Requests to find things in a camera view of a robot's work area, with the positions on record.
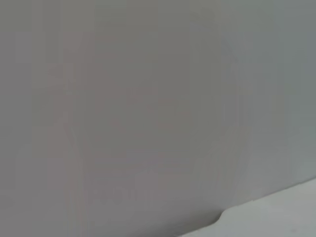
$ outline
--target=white wall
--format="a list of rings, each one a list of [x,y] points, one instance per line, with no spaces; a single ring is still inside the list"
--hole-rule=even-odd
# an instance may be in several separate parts
[[[315,1],[1,4],[1,235],[167,237],[316,175]]]

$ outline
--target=white object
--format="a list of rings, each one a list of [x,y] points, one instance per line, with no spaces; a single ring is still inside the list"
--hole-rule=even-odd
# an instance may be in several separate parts
[[[183,237],[315,237],[316,179],[224,211]]]

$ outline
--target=gray surface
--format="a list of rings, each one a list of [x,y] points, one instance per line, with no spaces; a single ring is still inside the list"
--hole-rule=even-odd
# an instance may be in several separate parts
[[[316,175],[316,2],[209,2],[1,3],[1,236],[168,237]]]

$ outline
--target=white surface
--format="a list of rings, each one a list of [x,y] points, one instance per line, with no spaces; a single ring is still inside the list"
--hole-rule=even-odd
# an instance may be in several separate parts
[[[0,1],[1,237],[179,236],[316,175],[315,0],[31,2]]]
[[[223,212],[212,226],[183,237],[315,237],[316,180]]]

